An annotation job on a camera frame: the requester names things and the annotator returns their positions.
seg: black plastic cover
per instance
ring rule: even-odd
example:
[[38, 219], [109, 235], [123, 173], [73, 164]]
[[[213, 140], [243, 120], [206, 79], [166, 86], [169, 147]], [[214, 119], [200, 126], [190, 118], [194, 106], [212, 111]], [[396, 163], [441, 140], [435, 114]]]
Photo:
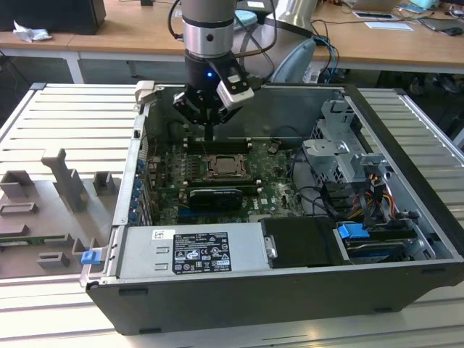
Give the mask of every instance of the black plastic cover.
[[343, 265], [336, 225], [328, 217], [267, 218], [261, 224], [277, 250], [277, 257], [269, 259], [271, 268]]

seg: cable on desk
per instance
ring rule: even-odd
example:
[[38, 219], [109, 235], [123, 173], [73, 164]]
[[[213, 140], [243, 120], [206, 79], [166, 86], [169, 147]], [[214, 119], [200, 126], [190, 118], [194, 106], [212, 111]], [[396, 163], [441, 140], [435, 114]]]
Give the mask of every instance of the cable on desk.
[[[243, 30], [245, 30], [245, 32], [248, 34], [250, 40], [255, 44], [255, 46], [258, 48], [258, 49], [261, 49], [262, 51], [262, 47], [260, 45], [260, 43], [253, 37], [253, 35], [249, 32], [248, 28], [245, 27], [245, 25], [243, 24], [243, 22], [240, 20], [239, 16], [237, 16], [236, 14], [234, 14], [234, 17], [237, 21], [237, 23], [241, 26], [241, 28]], [[268, 61], [269, 65], [271, 66], [270, 68], [270, 72], [266, 75], [266, 77], [264, 78], [264, 83], [268, 82], [269, 79], [272, 77], [273, 73], [276, 71], [276, 66], [274, 65], [274, 62], [272, 61], [272, 59], [269, 57], [269, 54], [267, 54], [266, 52], [263, 52], [262, 55], [264, 56], [264, 58], [266, 58], [266, 60]]]

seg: blue latch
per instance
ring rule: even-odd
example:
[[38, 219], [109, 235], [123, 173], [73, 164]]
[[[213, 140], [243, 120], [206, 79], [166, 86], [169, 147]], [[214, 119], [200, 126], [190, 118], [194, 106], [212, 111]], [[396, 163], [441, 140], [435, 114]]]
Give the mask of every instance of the blue latch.
[[345, 238], [369, 238], [370, 234], [363, 228], [362, 223], [344, 223], [339, 227], [342, 239]]
[[89, 250], [87, 252], [82, 253], [80, 263], [82, 263], [83, 265], [99, 265], [101, 256], [101, 250]]

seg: power cable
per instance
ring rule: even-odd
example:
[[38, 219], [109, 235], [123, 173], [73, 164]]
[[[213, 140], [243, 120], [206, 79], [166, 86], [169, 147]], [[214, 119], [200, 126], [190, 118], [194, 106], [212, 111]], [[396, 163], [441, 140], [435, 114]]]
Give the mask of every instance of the power cable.
[[234, 54], [235, 58], [257, 56], [258, 54], [262, 54], [264, 52], [269, 51], [276, 44], [276, 42], [277, 42], [277, 17], [276, 17], [276, 5], [274, 4], [274, 0], [270, 0], [270, 5], [271, 5], [271, 7], [273, 9], [273, 19], [274, 19], [274, 38], [273, 38], [273, 41], [265, 49], [255, 49], [254, 51], [239, 52], [237, 54]]
[[[234, 15], [235, 16], [235, 19], [237, 21], [237, 23], [242, 27], [243, 30], [246, 31], [246, 33], [248, 34], [250, 40], [255, 44], [255, 46], [258, 48], [258, 49], [261, 49], [262, 50], [262, 47], [260, 45], [260, 43], [253, 37], [253, 35], [249, 32], [248, 28], [245, 27], [245, 25], [243, 24], [243, 22], [240, 20], [239, 16], [237, 16], [236, 14]], [[268, 61], [268, 63], [270, 64], [271, 66], [271, 71], [266, 75], [266, 77], [264, 78], [264, 83], [268, 82], [269, 79], [272, 77], [274, 71], [276, 71], [276, 66], [274, 65], [274, 62], [272, 61], [272, 59], [269, 57], [269, 55], [266, 53], [266, 52], [263, 52], [262, 55], [266, 58], [266, 60]]]

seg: motherboard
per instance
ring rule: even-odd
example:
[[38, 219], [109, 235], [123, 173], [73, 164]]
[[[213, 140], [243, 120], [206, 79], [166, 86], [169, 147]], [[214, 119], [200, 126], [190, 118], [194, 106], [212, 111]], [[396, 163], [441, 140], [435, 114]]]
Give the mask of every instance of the motherboard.
[[157, 225], [258, 222], [303, 216], [280, 141], [157, 144], [148, 159]]

